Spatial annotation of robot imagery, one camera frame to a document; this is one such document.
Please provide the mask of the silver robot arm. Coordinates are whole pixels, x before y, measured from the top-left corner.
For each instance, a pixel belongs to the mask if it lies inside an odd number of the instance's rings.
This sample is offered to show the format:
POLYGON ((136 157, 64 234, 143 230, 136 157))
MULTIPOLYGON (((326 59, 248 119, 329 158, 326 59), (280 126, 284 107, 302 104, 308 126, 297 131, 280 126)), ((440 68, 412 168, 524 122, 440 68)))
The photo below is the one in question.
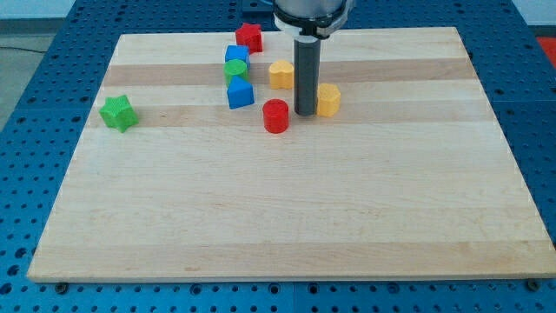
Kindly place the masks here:
POLYGON ((321 42, 340 29, 353 0, 275 0, 275 25, 294 39, 294 105, 302 117, 316 114, 321 42))

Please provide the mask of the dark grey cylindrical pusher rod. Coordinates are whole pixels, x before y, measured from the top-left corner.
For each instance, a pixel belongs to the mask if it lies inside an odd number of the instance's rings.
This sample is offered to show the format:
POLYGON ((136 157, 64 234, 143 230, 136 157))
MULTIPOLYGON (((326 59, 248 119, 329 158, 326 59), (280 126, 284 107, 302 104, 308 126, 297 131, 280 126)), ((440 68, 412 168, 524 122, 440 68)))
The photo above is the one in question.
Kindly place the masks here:
POLYGON ((295 113, 309 117, 316 113, 321 41, 295 41, 295 113))

